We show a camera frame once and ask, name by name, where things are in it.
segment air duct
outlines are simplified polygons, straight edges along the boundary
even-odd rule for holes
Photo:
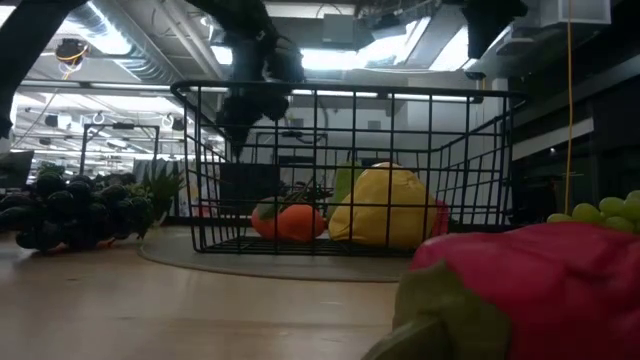
[[[92,0],[72,11],[67,21],[96,49],[145,83],[171,84],[178,70],[113,0]]]

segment black frame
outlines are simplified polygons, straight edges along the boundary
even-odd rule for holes
[[[87,144],[94,139],[97,135],[89,136],[89,129],[100,128],[98,133],[104,128],[112,128],[114,130],[133,130],[133,129],[152,129],[156,131],[156,137],[153,142],[153,161],[158,157],[158,143],[160,142],[160,126],[158,125],[135,125],[127,123],[115,123],[115,124],[84,124],[84,132],[82,133],[82,152],[80,153],[80,170],[79,174],[84,174],[84,162],[87,156]]]
[[[246,204],[250,202],[252,204],[261,204],[261,203],[270,203],[278,206],[278,200],[274,201],[255,201],[255,200],[236,200],[233,204],[229,205],[229,200],[224,200],[227,203],[223,204],[223,200],[219,198],[217,195],[217,191],[220,188],[220,183],[224,181],[224,179],[220,178],[218,171],[216,168],[221,164],[225,164],[225,166],[229,166],[229,164],[237,164],[239,162],[238,159],[231,159],[225,157],[224,154],[221,154],[216,149],[208,146],[202,141],[202,132],[203,129],[209,129],[213,131],[217,131],[221,135],[223,132],[216,126],[216,124],[208,119],[200,110],[202,108],[203,103],[203,88],[207,87],[215,87],[215,88],[252,88],[252,89],[261,89],[263,91],[278,91],[284,90],[288,88],[294,89],[302,89],[302,90],[311,90],[311,96],[314,98],[314,125],[312,128],[302,127],[302,128],[287,128],[287,130],[293,131],[312,131],[311,133],[307,133],[312,136],[312,138],[318,138],[318,135],[325,134],[325,140],[328,138],[326,133],[331,132],[347,132],[351,133],[351,146],[331,146],[324,145],[320,146],[317,143],[312,146],[301,146],[301,145],[283,145],[279,143],[279,137],[274,137],[274,143],[269,145],[261,145],[257,143],[247,143],[245,146],[246,151],[253,152],[261,152],[267,151],[266,149],[271,149],[273,151],[273,159],[278,159],[279,150],[284,149],[292,149],[294,152],[296,149],[306,149],[311,150],[313,153],[313,158],[316,159],[316,162],[310,165],[304,164],[280,164],[278,161],[274,161],[272,164],[279,170],[283,168],[293,168],[293,169],[311,169],[313,170],[311,176],[311,186],[313,188],[318,184],[318,175],[317,171],[325,172],[324,178],[326,178],[327,170],[336,170],[340,168],[350,169],[351,172],[355,169],[366,169],[365,166],[356,166],[355,161],[358,153],[362,152],[374,152],[376,155],[379,152],[389,154],[388,157],[393,157],[397,159],[399,154],[401,153],[410,153],[416,156],[416,167],[404,167],[405,170],[411,170],[413,172],[418,172],[418,176],[420,177],[420,172],[423,171],[426,173],[426,183],[430,184],[431,180],[431,171],[438,171],[438,189],[432,195],[435,195],[436,198],[444,198],[445,200],[448,198],[449,194],[453,194],[451,203],[448,203],[448,207],[451,210],[459,209],[458,212],[450,212],[450,215],[460,215],[459,221],[450,222],[450,232],[468,232],[468,231],[487,231],[487,232],[501,232],[510,228],[510,226],[506,225],[506,217],[505,211],[508,198],[509,198],[509,180],[510,180],[510,166],[505,164],[511,163],[511,133],[513,129],[513,111],[511,108],[511,104],[513,103],[513,98],[523,98],[524,96],[519,93],[506,92],[506,91],[484,91],[484,90],[460,90],[460,89],[434,89],[434,88],[409,88],[409,87],[388,87],[388,86],[356,86],[356,85],[334,85],[334,84],[276,84],[276,83],[237,83],[237,82],[225,82],[225,81],[183,81],[174,84],[171,87],[172,93],[184,104],[184,115],[185,119],[189,112],[193,112],[194,119],[194,128],[193,135],[189,134],[189,130],[185,127],[184,130],[184,149],[185,149],[185,159],[189,159],[189,144],[193,144],[195,148],[195,170],[189,167],[189,160],[186,160],[185,171],[186,171],[186,180],[187,180],[187,196],[188,196],[188,205],[189,205],[189,216],[191,221],[191,236],[193,242],[193,248],[196,252],[199,253],[226,253],[226,254],[269,254],[269,255],[329,255],[329,256],[382,256],[382,257],[407,257],[411,256],[413,251],[404,251],[404,250],[395,250],[389,246],[389,232],[390,232],[390,221],[387,220],[386,223],[386,244],[384,247],[369,247],[363,246],[353,243],[352,241],[331,241],[327,239],[316,239],[308,244],[300,244],[300,243],[288,243],[283,242],[280,239],[275,239],[274,241],[263,240],[254,236],[248,236],[246,232],[246,226],[249,225],[249,221],[246,218],[243,218],[239,212],[233,213],[233,209],[240,207],[242,204]],[[352,94],[350,97],[353,100],[353,126],[350,129],[345,128],[319,128],[318,127],[318,98],[322,95],[318,95],[318,91],[328,90],[328,91],[341,91],[348,92]],[[381,101],[390,101],[391,106],[391,130],[371,130],[371,129],[357,129],[356,128],[356,118],[357,118],[357,96],[358,92],[368,92],[368,93],[376,93],[377,99]],[[414,131],[414,130],[396,130],[395,129],[395,106],[396,102],[400,100],[396,100],[395,94],[412,94],[412,95],[424,95],[426,96],[425,102],[429,104],[429,127],[428,130]],[[195,104],[189,100],[188,94],[195,95]],[[466,106],[466,128],[463,132],[454,132],[454,131],[433,131],[433,103],[437,102],[434,100],[436,96],[458,96],[466,98],[465,102],[460,103],[461,106]],[[495,118],[488,120],[483,125],[472,129],[471,128],[471,119],[470,119],[470,105],[476,104],[478,102],[484,101],[485,98],[500,98],[502,101],[502,114],[496,116]],[[256,133],[271,133],[271,134],[280,134],[279,130],[282,130],[282,126],[279,126],[278,123],[274,123],[272,126],[253,126],[253,130]],[[387,134],[390,137],[390,146],[389,148],[364,148],[356,146],[356,134],[357,133],[382,133]],[[431,144],[433,135],[455,135],[458,136],[457,139],[450,141],[447,144],[437,148],[437,149],[429,149],[429,150],[419,150],[419,149],[399,149],[394,144],[394,135],[396,134],[411,134],[418,135],[422,134],[428,137],[429,144]],[[469,157],[469,142],[470,138],[474,136],[482,136],[482,137],[491,137],[494,139],[493,143],[495,148],[491,151],[479,154],[474,157]],[[453,163],[451,161],[451,149],[454,145],[463,143],[464,147],[464,159],[459,163]],[[229,148],[229,143],[226,141],[226,148]],[[447,158],[444,159],[445,151],[448,150]],[[508,158],[506,157],[505,151],[508,150]],[[349,166],[339,166],[337,162],[329,165],[325,156],[325,164],[318,164],[318,153],[320,151],[334,151],[337,154],[337,151],[345,151],[347,152],[348,161],[351,162]],[[433,153],[440,153],[440,167],[435,168],[432,167],[431,158]],[[420,166],[420,155],[426,156],[426,167]],[[219,161],[214,160],[214,156],[218,157]],[[482,169],[483,159],[486,157],[492,158],[492,167],[490,170]],[[499,169],[496,167],[496,161],[500,161],[501,166]],[[477,168],[473,165],[475,162],[478,162]],[[389,177],[392,177],[392,168],[388,168]],[[469,183],[469,174],[477,173],[477,182]],[[487,182],[480,181],[481,173],[491,173],[491,180]],[[444,188],[440,188],[441,176],[446,174],[446,180]],[[450,187],[448,178],[450,174],[455,174],[456,177],[455,186]],[[458,176],[462,174],[462,186],[458,186]],[[203,185],[206,187],[205,192],[207,193],[206,197],[200,197],[197,201],[192,202],[191,195],[194,191],[192,189],[192,185],[190,183],[190,179],[195,175],[196,184],[198,187],[198,191],[203,190]],[[280,176],[278,176],[278,183],[274,184],[274,188],[279,186]],[[478,204],[478,190],[480,186],[483,184],[489,185],[489,203],[488,204]],[[496,197],[495,204],[491,201],[494,184],[497,184],[498,194]],[[355,180],[352,176],[351,180],[351,192],[353,193],[353,189],[355,186]],[[462,196],[461,199],[467,198],[467,191],[474,191],[474,201],[472,205],[468,205],[467,201],[462,201],[460,205],[456,205],[456,192],[457,190],[461,190]],[[432,208],[436,207],[436,205],[389,205],[391,204],[391,187],[389,187],[389,193],[387,196],[388,202],[387,204],[357,204],[353,203],[353,198],[351,199],[351,203],[348,204],[350,208],[350,217],[353,218],[353,209],[356,206],[382,206],[387,209],[387,219],[390,218],[391,209],[394,207],[420,207],[420,208]],[[304,202],[289,202],[287,204],[304,204]],[[342,205],[341,203],[329,203],[323,202],[324,205]],[[314,208],[317,208],[318,202],[316,199],[313,199],[312,205]],[[219,211],[222,208],[227,209],[227,214],[222,214]],[[193,208],[198,208],[198,216],[196,215]],[[209,216],[204,217],[203,208],[209,208]],[[213,215],[213,209],[218,210],[217,216]],[[473,220],[476,215],[481,213],[486,214],[484,223],[475,223]],[[471,223],[465,223],[465,215],[471,216]],[[489,223],[489,215],[495,215],[495,221]],[[278,233],[278,217],[275,218],[275,228],[276,233]],[[426,224],[423,224],[423,238],[426,238]],[[351,238],[353,234],[353,224],[351,224],[349,229],[349,237]]]

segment pipe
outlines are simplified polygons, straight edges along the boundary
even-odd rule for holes
[[[170,84],[183,79],[162,51],[115,1],[92,0],[72,11],[67,20],[105,55],[127,57],[115,62],[140,81]]]
[[[166,0],[165,6],[169,7],[178,23],[180,23],[182,27],[184,27],[184,30],[191,37],[191,41],[193,41],[198,50],[200,50],[204,58],[209,62],[211,67],[218,75],[218,79],[226,79],[225,71],[222,69],[222,66],[220,66],[220,63],[216,59],[216,56],[213,54],[213,51],[211,51],[209,45],[205,44],[205,42],[200,38],[201,34],[198,33],[196,29],[194,29],[193,23],[189,19],[187,19],[183,8],[178,6],[175,0]]]
[[[189,54],[191,55],[191,57],[198,63],[198,65],[200,65],[200,67],[202,68],[202,70],[204,70],[204,72],[208,75],[211,76],[213,78],[216,78],[218,76],[218,74],[216,73],[215,69],[211,66],[211,64],[209,64],[207,62],[207,60],[204,58],[204,56],[202,55],[202,53],[198,52],[198,50],[193,46],[193,43],[191,43],[188,39],[187,36],[184,34],[184,32],[182,31],[182,29],[180,29],[180,27],[178,26],[178,24],[176,23],[176,21],[171,17],[171,15],[169,14],[169,11],[167,10],[167,8],[162,4],[162,2],[160,0],[152,0],[151,1],[152,4],[154,4],[156,6],[156,9],[165,17],[167,18],[167,22],[169,24],[169,28],[171,29],[171,31],[173,31],[173,33],[176,35],[176,37],[178,38],[178,40],[180,40],[180,42],[182,43],[182,45],[185,47],[185,49],[187,49],[187,51],[189,52]]]

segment black wire basket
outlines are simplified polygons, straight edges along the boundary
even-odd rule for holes
[[[290,110],[301,115],[257,122],[242,155],[230,156],[224,132],[207,116],[230,88],[293,88]],[[510,198],[511,104],[520,94],[223,81],[180,82],[172,92],[185,106],[185,119],[193,115],[193,126],[184,129],[184,149],[197,252],[408,257],[432,236],[509,228],[505,209]],[[406,187],[396,187],[395,176],[427,191],[396,200]],[[378,186],[370,192],[377,201],[359,197],[366,194],[359,190],[365,178]],[[252,228],[257,206],[282,211],[294,205],[317,210],[309,212],[306,240],[291,241],[283,235],[281,216],[270,220],[273,236],[265,238]],[[365,210],[377,217],[361,217]],[[315,236],[325,225],[335,228],[338,211],[347,224],[340,238],[334,236],[336,231]],[[363,229],[377,231],[375,244],[361,235]],[[403,240],[394,234],[406,233],[419,241],[396,246]]]

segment round mat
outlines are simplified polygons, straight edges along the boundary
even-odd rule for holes
[[[154,231],[139,249],[145,259],[215,273],[277,279],[397,282],[410,259],[200,254],[193,250],[189,227]]]

